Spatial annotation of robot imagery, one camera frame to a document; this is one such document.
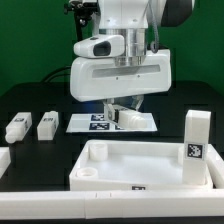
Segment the metal bracket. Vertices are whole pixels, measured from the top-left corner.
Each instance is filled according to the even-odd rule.
[[[136,111],[138,111],[144,100],[144,95],[132,96],[132,98],[133,98],[133,102],[131,107],[135,109]]]
[[[115,109],[113,107],[114,99],[103,100],[103,104],[107,108],[109,120],[114,121],[115,120]]]

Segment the white block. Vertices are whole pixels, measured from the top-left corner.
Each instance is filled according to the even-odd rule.
[[[211,112],[189,110],[185,124],[183,183],[205,184]]]
[[[31,125],[31,113],[18,113],[6,127],[6,141],[10,144],[22,141]]]
[[[37,127],[38,140],[53,140],[58,124],[58,112],[51,111],[45,113]]]

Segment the black table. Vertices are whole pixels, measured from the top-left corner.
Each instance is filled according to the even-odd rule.
[[[120,99],[125,106],[130,99]],[[154,133],[66,134],[74,113],[102,113],[101,101],[80,103],[70,95],[67,83],[24,83],[0,97],[0,147],[6,143],[5,127],[18,112],[31,112],[33,125],[22,142],[9,145],[12,162],[0,179],[0,192],[67,191],[69,174],[86,141],[90,139],[155,142],[184,141],[185,116],[189,109],[212,112],[210,140],[224,154],[224,97],[202,82],[174,82],[166,93],[146,95],[142,112],[151,112]],[[58,111],[60,124],[53,141],[38,141],[37,125],[43,114]],[[64,220],[63,223],[221,223],[222,217]],[[30,223],[31,221],[8,221]],[[43,223],[62,223],[48,220]]]

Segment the black cable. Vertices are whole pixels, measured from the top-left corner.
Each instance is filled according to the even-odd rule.
[[[63,76],[70,76],[70,74],[59,74],[59,75],[54,75],[51,78],[47,80],[47,82],[51,82],[53,79],[58,78],[58,77],[63,77]]]
[[[71,69],[71,66],[65,66],[65,67],[62,67],[62,68],[58,68],[52,72],[50,72],[48,75],[46,75],[42,80],[41,82],[46,82],[49,78],[51,78],[53,75],[59,73],[59,72],[62,72],[62,71],[65,71],[65,70],[68,70],[68,69]]]

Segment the green backdrop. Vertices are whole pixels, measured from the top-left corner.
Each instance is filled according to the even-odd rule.
[[[0,0],[0,95],[22,82],[38,82],[71,65],[76,41],[68,0]],[[193,15],[178,28],[160,28],[171,48],[176,80],[199,80],[224,94],[224,1],[196,0]],[[90,35],[90,28],[85,29]]]

